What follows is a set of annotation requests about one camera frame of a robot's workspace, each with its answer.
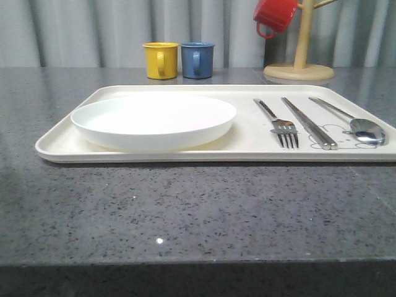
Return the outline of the white round plate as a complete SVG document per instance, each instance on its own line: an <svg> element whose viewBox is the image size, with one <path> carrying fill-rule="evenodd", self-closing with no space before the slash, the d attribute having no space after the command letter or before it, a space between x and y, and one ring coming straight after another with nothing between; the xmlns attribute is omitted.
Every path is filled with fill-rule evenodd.
<svg viewBox="0 0 396 297"><path fill-rule="evenodd" d="M78 108L71 121L83 137L119 150L169 151L195 147L226 134L236 108L187 95L131 95Z"/></svg>

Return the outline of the silver metal fork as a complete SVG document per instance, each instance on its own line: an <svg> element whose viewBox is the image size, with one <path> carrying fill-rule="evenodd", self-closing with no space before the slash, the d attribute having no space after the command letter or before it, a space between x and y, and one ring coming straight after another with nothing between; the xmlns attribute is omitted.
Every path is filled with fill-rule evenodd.
<svg viewBox="0 0 396 297"><path fill-rule="evenodd" d="M281 148L298 149L298 131L293 122L278 118L275 113L261 100L254 98L253 101L267 113L271 119L273 129L271 130L278 137Z"/></svg>

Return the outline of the silver metal spoon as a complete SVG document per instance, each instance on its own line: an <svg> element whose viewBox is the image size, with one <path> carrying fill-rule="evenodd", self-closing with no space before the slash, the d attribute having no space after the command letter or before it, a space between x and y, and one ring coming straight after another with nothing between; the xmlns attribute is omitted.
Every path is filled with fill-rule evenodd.
<svg viewBox="0 0 396 297"><path fill-rule="evenodd" d="M380 125L373 121L363 118L356 118L349 113L337 108L336 106L317 97L309 97L310 100L318 105L330 108L348 118L350 118L351 133L362 143L368 145L384 145L386 141L386 134Z"/></svg>

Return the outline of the cream rabbit serving tray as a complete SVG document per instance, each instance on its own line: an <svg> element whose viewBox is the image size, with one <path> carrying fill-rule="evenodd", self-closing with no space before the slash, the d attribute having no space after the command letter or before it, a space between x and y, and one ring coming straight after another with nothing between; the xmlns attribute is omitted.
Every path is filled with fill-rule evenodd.
<svg viewBox="0 0 396 297"><path fill-rule="evenodd" d="M395 128L336 92L313 85L120 85L104 87L86 100L90 105L114 98L149 99L161 95L209 97L236 108L230 130L220 138L196 147L174 152L135 152L104 147L86 140L69 116L64 117L35 145L38 154L55 163L141 163L197 161L297 161L297 162L393 162L395 161ZM338 148L324 150L302 128L298 128L299 146L283 149L270 123L255 103L264 101L272 111L286 119L292 112L282 102L286 97L333 137ZM385 144L366 145L350 133L348 123L333 111L313 102L320 98L355 116L380 125L386 135Z"/></svg>

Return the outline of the blue enamel mug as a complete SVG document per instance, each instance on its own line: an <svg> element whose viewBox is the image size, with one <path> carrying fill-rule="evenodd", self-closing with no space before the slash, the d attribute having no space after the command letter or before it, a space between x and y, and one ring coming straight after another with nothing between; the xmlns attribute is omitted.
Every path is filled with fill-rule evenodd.
<svg viewBox="0 0 396 297"><path fill-rule="evenodd" d="M206 79L213 74L213 52L215 45L208 42L181 44L183 77Z"/></svg>

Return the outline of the yellow enamel mug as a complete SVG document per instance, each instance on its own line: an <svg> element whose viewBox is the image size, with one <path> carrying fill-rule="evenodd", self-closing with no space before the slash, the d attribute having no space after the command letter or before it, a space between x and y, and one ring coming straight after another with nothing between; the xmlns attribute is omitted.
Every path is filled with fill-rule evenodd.
<svg viewBox="0 0 396 297"><path fill-rule="evenodd" d="M143 44L149 79L167 80L178 76L178 46L172 42Z"/></svg>

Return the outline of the wooden mug tree stand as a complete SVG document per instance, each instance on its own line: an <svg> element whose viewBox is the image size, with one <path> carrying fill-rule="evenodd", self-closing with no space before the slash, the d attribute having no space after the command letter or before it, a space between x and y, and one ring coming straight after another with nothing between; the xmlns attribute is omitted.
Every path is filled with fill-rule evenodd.
<svg viewBox="0 0 396 297"><path fill-rule="evenodd" d="M267 77L286 80L327 80L334 77L331 67L308 63L308 49L311 37L314 10L334 1L303 1L298 4L302 10L298 42L293 64L270 64L264 68Z"/></svg>

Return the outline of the red enamel mug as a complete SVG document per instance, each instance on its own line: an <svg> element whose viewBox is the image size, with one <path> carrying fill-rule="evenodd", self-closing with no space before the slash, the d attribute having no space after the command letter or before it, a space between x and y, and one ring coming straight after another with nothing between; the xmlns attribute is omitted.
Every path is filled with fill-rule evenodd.
<svg viewBox="0 0 396 297"><path fill-rule="evenodd" d="M284 32L295 16L298 4L297 0L259 1L253 14L258 35L262 38L273 38L276 33ZM270 28L272 33L261 32L261 26Z"/></svg>

